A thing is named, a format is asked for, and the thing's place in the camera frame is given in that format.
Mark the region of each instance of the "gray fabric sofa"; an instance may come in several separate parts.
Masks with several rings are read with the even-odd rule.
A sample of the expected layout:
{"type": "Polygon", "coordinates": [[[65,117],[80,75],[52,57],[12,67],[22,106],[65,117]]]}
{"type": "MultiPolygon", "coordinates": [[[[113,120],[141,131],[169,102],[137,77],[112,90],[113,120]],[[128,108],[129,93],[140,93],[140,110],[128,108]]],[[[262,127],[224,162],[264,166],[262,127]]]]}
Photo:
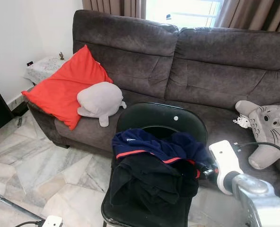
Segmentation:
{"type": "MultiPolygon", "coordinates": [[[[259,105],[280,102],[280,33],[228,28],[185,28],[147,20],[78,10],[73,22],[73,51],[86,44],[127,106],[156,102],[185,108],[205,123],[208,143],[254,141],[252,132],[232,122],[234,105],[245,99],[259,105]]],[[[59,146],[96,147],[112,152],[111,139],[124,111],[102,128],[82,117],[69,128],[31,102],[29,109],[46,136],[59,146]]],[[[280,196],[280,172],[272,165],[253,169],[247,161],[256,147],[237,155],[244,172],[264,179],[280,196]]],[[[202,185],[211,186],[202,181],[202,185]]]]}

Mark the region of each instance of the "red pillow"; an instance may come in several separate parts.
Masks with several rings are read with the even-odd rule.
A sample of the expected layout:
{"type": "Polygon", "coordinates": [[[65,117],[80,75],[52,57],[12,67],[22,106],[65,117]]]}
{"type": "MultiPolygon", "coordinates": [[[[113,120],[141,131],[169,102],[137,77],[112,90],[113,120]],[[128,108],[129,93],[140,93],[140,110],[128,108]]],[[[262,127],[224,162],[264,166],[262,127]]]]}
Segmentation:
{"type": "Polygon", "coordinates": [[[113,82],[85,45],[51,77],[22,94],[73,130],[81,118],[78,92],[104,81],[113,82]]]}

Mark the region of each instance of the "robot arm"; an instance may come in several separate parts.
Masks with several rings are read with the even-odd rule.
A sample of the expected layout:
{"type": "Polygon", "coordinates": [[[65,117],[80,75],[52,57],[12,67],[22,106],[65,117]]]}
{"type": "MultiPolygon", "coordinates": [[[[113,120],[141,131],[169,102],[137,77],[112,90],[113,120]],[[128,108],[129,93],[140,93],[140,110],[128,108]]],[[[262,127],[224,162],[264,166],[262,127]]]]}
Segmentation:
{"type": "Polygon", "coordinates": [[[227,140],[211,144],[209,149],[219,170],[218,187],[241,201],[250,227],[280,227],[280,198],[273,186],[244,174],[227,140]]]}

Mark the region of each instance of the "black chair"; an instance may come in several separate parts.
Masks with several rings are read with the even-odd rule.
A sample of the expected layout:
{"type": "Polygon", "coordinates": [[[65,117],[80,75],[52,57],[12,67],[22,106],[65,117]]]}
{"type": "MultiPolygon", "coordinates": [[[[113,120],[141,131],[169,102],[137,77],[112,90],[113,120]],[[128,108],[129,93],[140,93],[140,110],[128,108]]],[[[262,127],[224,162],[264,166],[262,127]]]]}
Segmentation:
{"type": "MultiPolygon", "coordinates": [[[[194,113],[185,109],[156,103],[137,103],[127,108],[117,123],[117,132],[131,128],[142,128],[157,138],[165,138],[174,132],[188,132],[204,145],[207,141],[207,131],[202,120],[194,113]]],[[[115,156],[112,159],[112,172],[117,166],[115,156]]],[[[175,227],[186,227],[191,198],[181,201],[183,212],[176,218],[175,227]]],[[[101,213],[106,224],[118,227],[162,227],[166,226],[166,218],[151,214],[139,204],[113,207],[110,204],[110,187],[102,202],[101,213]]]]}

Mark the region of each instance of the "white wall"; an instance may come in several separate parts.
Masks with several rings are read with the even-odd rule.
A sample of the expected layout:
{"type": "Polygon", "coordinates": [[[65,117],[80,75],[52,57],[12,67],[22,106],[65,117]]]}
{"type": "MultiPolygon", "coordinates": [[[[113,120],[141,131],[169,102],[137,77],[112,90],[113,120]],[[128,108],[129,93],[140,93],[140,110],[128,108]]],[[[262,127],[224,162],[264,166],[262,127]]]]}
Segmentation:
{"type": "Polygon", "coordinates": [[[7,103],[29,89],[26,63],[72,55],[72,21],[82,0],[0,0],[0,93],[7,103]]]}
{"type": "Polygon", "coordinates": [[[47,56],[60,52],[67,60],[73,54],[72,23],[82,0],[32,0],[33,12],[47,56]]]}

